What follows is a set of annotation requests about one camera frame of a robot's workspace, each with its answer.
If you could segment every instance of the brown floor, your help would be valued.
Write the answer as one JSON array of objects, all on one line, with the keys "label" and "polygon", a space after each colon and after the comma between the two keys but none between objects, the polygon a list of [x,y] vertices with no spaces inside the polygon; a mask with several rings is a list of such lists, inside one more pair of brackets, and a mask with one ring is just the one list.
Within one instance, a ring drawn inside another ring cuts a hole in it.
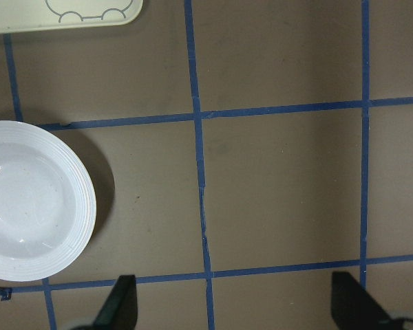
[{"label": "brown floor", "polygon": [[[360,0],[193,0],[193,24],[203,111],[362,99]],[[13,34],[12,46],[26,122],[193,112],[181,0],[145,0],[124,26]],[[370,0],[370,98],[411,96],[413,0]],[[202,121],[212,271],[359,260],[360,106]],[[204,271],[192,120],[53,133],[86,165],[98,218],[51,284]],[[371,107],[369,133],[368,258],[413,255],[413,104]],[[336,329],[331,271],[214,278],[215,328]],[[369,265],[367,280],[386,310],[413,316],[413,261]],[[22,285],[40,282],[0,281]],[[205,287],[139,284],[137,329],[208,329]],[[58,329],[91,320],[109,291],[53,291]],[[43,292],[0,302],[0,329],[49,329]]]}]

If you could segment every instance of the white plate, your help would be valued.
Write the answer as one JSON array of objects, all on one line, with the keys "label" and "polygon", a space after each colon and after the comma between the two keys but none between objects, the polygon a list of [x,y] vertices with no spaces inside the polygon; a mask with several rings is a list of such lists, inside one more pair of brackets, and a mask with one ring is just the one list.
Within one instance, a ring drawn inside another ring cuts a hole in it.
[{"label": "white plate", "polygon": [[95,224],[83,163],[39,127],[0,121],[0,279],[33,281],[74,261]]},{"label": "white plate", "polygon": [[121,25],[133,21],[143,0],[0,0],[0,34]]}]

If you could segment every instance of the grid line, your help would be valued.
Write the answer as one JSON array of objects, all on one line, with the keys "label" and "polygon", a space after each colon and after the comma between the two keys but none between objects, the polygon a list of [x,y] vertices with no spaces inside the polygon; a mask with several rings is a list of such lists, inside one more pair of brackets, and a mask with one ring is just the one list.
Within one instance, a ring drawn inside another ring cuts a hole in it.
[{"label": "grid line", "polygon": [[362,30],[362,123],[361,123],[361,219],[359,238],[359,282],[366,288],[367,281],[367,220],[369,184],[369,102],[370,102],[370,50],[369,2],[361,2]]},{"label": "grid line", "polygon": [[19,86],[17,83],[17,69],[15,68],[14,52],[12,50],[12,39],[10,34],[3,35],[3,44],[5,46],[6,64],[8,66],[9,83],[11,87],[15,120],[17,122],[22,122],[23,114],[21,112]]},{"label": "grid line", "polygon": [[49,320],[50,330],[56,330],[54,303],[52,302],[49,278],[44,278],[42,280],[42,283],[43,283],[44,298],[45,298],[45,303],[46,303],[47,318]]},{"label": "grid line", "polygon": [[[405,254],[401,256],[384,256],[377,258],[367,258],[366,263],[368,265],[383,265],[392,263],[403,263],[413,261],[413,254]],[[327,270],[333,268],[342,267],[357,267],[360,264],[360,259],[344,260],[344,261],[327,261],[321,263],[302,263],[296,265],[283,265],[273,267],[256,267],[245,269],[229,269],[212,272],[212,278],[224,278],[224,277],[239,277],[250,276],[260,274],[277,274],[288,272],[302,272],[310,270]],[[136,282],[138,284],[145,283],[161,283],[161,282],[176,282],[176,281],[193,281],[206,279],[207,275],[202,273],[188,273],[188,274],[173,274],[173,275],[159,275],[159,276],[143,276],[137,277]],[[28,287],[12,287],[13,294],[25,294],[30,292],[42,292],[46,289],[50,291],[61,291],[68,289],[87,289],[91,287],[109,287],[114,285],[116,279],[111,280],[91,280],[83,282],[73,283],[61,283],[61,284],[48,284],[44,285],[32,285]]]},{"label": "grid line", "polygon": [[[370,100],[368,107],[391,107],[398,105],[413,105],[413,96],[403,98],[382,98]],[[356,109],[362,107],[362,100],[353,100],[341,102],[279,105],[276,107],[256,107],[216,111],[202,111],[200,115],[202,117],[202,120],[210,120],[215,118],[267,116],[282,113],[303,113],[313,111]],[[38,124],[37,126],[41,127],[42,129],[45,129],[46,131],[66,131],[73,129],[93,129],[102,127],[119,127],[141,124],[159,124],[166,122],[187,122],[192,120],[194,120],[193,113],[177,113],[173,115],[151,115],[143,117],[127,117],[115,119],[79,120],[66,125],[59,123],[49,123]]]},{"label": "grid line", "polygon": [[215,329],[214,322],[214,299],[213,281],[211,272],[211,259],[208,249],[207,223],[204,211],[205,190],[205,166],[204,166],[204,142],[202,132],[202,110],[200,107],[199,84],[197,63],[195,58],[195,38],[193,25],[193,8],[191,0],[184,1],[185,30],[187,34],[187,51],[190,75],[191,98],[193,100],[194,131],[195,131],[195,157],[198,168],[199,205],[200,205],[200,227],[202,232],[202,253],[204,259],[204,271],[206,275],[206,315],[208,318],[208,329]]}]

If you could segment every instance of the cartoon drawing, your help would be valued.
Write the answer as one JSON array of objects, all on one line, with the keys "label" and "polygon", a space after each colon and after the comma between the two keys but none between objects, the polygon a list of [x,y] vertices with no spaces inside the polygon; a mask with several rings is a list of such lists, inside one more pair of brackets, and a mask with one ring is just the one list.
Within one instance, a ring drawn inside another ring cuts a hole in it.
[{"label": "cartoon drawing", "polygon": [[126,18],[125,11],[134,0],[45,0],[47,7],[59,16],[58,22],[66,16],[76,16],[79,20],[103,20],[107,13],[117,12]]}]

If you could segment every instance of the blue tape line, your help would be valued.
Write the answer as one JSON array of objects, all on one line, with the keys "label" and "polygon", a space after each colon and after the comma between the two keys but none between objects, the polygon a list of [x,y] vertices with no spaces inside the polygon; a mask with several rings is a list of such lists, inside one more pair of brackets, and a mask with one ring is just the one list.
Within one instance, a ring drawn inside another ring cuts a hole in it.
[{"label": "blue tape line", "polygon": [[206,313],[208,316],[208,329],[215,329],[214,322],[214,302],[213,302],[213,283],[211,281],[211,259],[207,241],[207,226],[204,213],[204,188],[205,188],[205,169],[204,169],[204,142],[202,132],[202,114],[200,108],[199,85],[197,64],[195,58],[195,40],[193,26],[193,8],[191,0],[184,0],[185,29],[187,33],[187,51],[190,73],[191,98],[193,100],[194,130],[195,130],[195,156],[198,167],[199,185],[199,204],[200,204],[200,225],[202,229],[202,251],[204,257],[204,270],[206,275]]},{"label": "blue tape line", "polygon": [[[188,273],[188,274],[174,274],[174,275],[159,275],[159,276],[144,276],[137,277],[136,283],[159,283],[159,282],[174,282],[174,281],[189,281],[205,279],[204,273]],[[86,282],[75,283],[62,283],[52,284],[50,289],[54,290],[66,290],[66,289],[85,289],[89,287],[111,287],[115,284],[116,280],[91,280]]]},{"label": "blue tape line", "polygon": [[32,285],[29,287],[13,287],[12,293],[15,294],[26,294],[28,292],[41,292],[44,291],[44,286],[42,285]]},{"label": "blue tape line", "polygon": [[51,289],[49,286],[49,279],[44,278],[42,280],[44,288],[44,297],[46,301],[47,316],[49,318],[50,330],[56,330],[55,310],[54,303],[52,302]]},{"label": "blue tape line", "polygon": [[11,300],[12,288],[11,287],[0,287],[0,301]]},{"label": "blue tape line", "polygon": [[386,107],[392,105],[413,105],[413,96],[409,98],[384,98],[371,100],[371,107]]},{"label": "blue tape line", "polygon": [[[246,116],[261,116],[278,113],[294,113],[294,112],[309,112],[309,111],[324,111],[324,110],[341,110],[361,108],[363,101],[342,101],[342,102],[325,102],[325,103],[310,103],[310,104],[295,104],[295,105],[281,105],[278,107],[260,107],[260,108],[245,108],[245,109],[230,109],[218,111],[200,111],[200,102],[198,98],[194,98],[195,108],[199,109],[200,117],[203,120],[214,119],[221,117],[246,117]],[[413,105],[413,97],[407,98],[385,98],[369,101],[370,107],[384,107],[392,105]],[[116,118],[116,119],[102,119],[102,120],[84,120],[78,122],[71,122],[68,125],[61,125],[59,123],[39,124],[37,126],[46,131],[62,131],[68,129],[91,129],[96,127],[117,127],[128,125],[141,124],[155,124],[163,122],[186,122],[194,120],[193,113],[179,113],[174,115],[151,115],[144,117],[130,117],[130,118]],[[196,151],[196,158],[201,160],[203,155],[203,148]]]},{"label": "blue tape line", "polygon": [[361,108],[362,101],[345,101],[345,102],[325,102],[311,104],[296,104],[296,105],[281,105],[278,107],[261,107],[247,109],[232,109],[219,111],[202,112],[202,119],[212,119],[219,117],[244,117],[244,116],[259,116],[271,115],[277,113],[294,113],[308,112],[321,110],[336,110],[336,109],[351,109]]},{"label": "blue tape line", "polygon": [[205,279],[205,273],[189,273],[189,274],[174,274],[174,275],[161,275],[161,276],[146,276],[138,277],[137,283],[157,283],[157,282],[170,282],[170,281],[189,281]]},{"label": "blue tape line", "polygon": [[[403,256],[385,256],[380,258],[369,258],[366,260],[368,265],[386,264],[386,263],[400,263],[404,261],[413,261],[413,254],[406,254]],[[230,276],[246,276],[258,274],[274,274],[283,272],[299,272],[305,270],[324,270],[330,268],[340,267],[354,267],[359,266],[360,260],[344,260],[344,261],[328,261],[325,263],[303,263],[298,265],[273,266],[273,267],[258,267],[246,269],[232,269],[220,270],[211,272],[211,278],[221,278]],[[173,281],[189,281],[207,279],[205,273],[188,273],[188,274],[174,274],[161,276],[145,276],[138,277],[136,282],[142,283],[159,283],[159,282],[173,282]],[[51,291],[66,290],[66,289],[83,289],[89,287],[108,287],[114,285],[116,280],[93,280],[87,282],[51,284],[49,288]],[[29,287],[12,287],[13,294],[41,292],[45,290],[45,285],[33,285]]]},{"label": "blue tape line", "polygon": [[381,258],[369,258],[367,259],[368,265],[378,265],[382,263],[402,263],[406,261],[413,261],[413,254],[405,256],[384,256]]},{"label": "blue tape line", "polygon": [[370,50],[369,50],[369,2],[361,2],[362,55],[363,55],[363,118],[361,147],[361,224],[359,248],[359,282],[366,288],[367,282],[367,221],[368,221],[368,182],[369,182],[369,102],[370,102]]},{"label": "blue tape line", "polygon": [[3,35],[3,43],[5,45],[6,63],[8,64],[8,75],[11,86],[12,103],[14,105],[15,120],[23,121],[23,114],[21,112],[19,86],[17,84],[17,71],[15,69],[14,52],[12,51],[12,40],[10,34]]},{"label": "blue tape line", "polygon": [[235,270],[220,270],[213,273],[214,278],[231,277],[231,276],[247,276],[260,274],[274,274],[285,272],[300,272],[304,270],[325,270],[330,268],[352,267],[358,266],[359,260],[346,261],[328,261],[325,263],[303,263],[299,265],[275,266],[275,267],[261,267],[261,268],[247,268]]},{"label": "blue tape line", "polygon": [[117,127],[127,125],[157,124],[163,122],[186,122],[193,120],[192,113],[181,113],[177,115],[151,115],[147,117],[132,117],[118,119],[87,120],[71,122],[68,125],[40,124],[37,125],[46,131],[64,131],[68,129],[94,129],[96,127]]}]

